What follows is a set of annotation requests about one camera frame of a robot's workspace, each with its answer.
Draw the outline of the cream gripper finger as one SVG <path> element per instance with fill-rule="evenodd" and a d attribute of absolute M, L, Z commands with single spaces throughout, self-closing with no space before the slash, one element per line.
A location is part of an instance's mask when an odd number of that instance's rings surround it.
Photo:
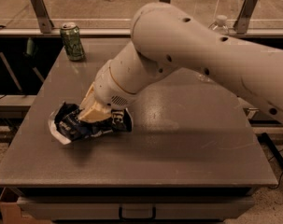
<path fill-rule="evenodd" d="M 109 119 L 111 113 L 109 110 L 97 110 L 97 109 L 84 109 L 79 115 L 78 119 L 87 123 L 94 123 L 97 121 L 102 121 Z"/>

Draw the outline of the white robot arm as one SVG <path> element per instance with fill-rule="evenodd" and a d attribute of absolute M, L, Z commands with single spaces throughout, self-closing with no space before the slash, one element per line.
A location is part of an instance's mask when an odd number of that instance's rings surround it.
<path fill-rule="evenodd" d="M 181 67 L 209 77 L 283 124 L 283 50 L 214 32 L 166 3 L 136 12 L 131 41 L 98 71 L 78 118 L 108 119 Z"/>

